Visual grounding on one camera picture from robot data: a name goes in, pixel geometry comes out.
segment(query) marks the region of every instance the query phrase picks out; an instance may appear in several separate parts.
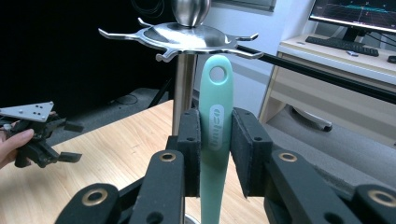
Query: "human hand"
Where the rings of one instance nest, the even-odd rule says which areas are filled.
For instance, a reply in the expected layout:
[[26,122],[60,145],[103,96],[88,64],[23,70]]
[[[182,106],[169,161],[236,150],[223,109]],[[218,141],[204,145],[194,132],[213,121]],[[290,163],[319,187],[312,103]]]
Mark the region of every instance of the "human hand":
[[33,129],[29,129],[7,139],[6,132],[0,131],[0,169],[15,161],[18,152],[16,149],[28,143],[34,133]]

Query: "black backdrop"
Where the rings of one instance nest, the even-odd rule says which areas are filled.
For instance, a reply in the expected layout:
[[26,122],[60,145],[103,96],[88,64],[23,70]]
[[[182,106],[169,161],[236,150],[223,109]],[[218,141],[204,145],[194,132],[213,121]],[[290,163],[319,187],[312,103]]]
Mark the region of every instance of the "black backdrop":
[[142,14],[130,0],[0,0],[0,107],[53,101],[68,117],[140,87],[159,89],[175,75],[176,59],[157,62],[160,51],[106,39],[98,28],[132,34],[142,29],[138,17],[175,21],[169,0],[160,12]]

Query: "monitor screen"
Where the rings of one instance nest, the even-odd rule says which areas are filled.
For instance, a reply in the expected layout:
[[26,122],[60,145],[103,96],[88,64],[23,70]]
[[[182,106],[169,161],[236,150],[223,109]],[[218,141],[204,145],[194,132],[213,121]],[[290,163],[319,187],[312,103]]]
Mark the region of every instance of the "monitor screen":
[[396,34],[396,0],[317,0],[309,19],[363,31]]

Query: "black keyboard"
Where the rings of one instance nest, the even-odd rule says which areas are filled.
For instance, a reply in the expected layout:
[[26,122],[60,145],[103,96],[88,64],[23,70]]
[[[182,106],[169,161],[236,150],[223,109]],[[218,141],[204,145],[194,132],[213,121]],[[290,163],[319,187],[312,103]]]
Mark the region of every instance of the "black keyboard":
[[345,40],[338,39],[338,38],[322,39],[322,38],[309,36],[305,40],[305,42],[311,43],[311,44],[317,44],[317,45],[321,45],[321,46],[326,46],[326,47],[330,47],[330,48],[334,48],[334,49],[350,50],[350,51],[354,51],[356,53],[375,56],[375,57],[378,57],[378,55],[379,55],[377,49],[366,48],[363,46],[363,44],[349,42],[349,41],[345,41]]

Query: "green spatula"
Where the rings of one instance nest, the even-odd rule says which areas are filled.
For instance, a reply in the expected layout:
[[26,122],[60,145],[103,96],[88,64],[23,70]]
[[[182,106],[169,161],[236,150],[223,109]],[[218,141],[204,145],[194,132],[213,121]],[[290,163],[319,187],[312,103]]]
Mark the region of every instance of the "green spatula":
[[[223,74],[214,78],[211,76],[214,68],[220,68]],[[229,159],[232,111],[233,69],[225,56],[214,55],[204,65],[199,98],[202,128],[200,180],[202,224],[219,223]]]

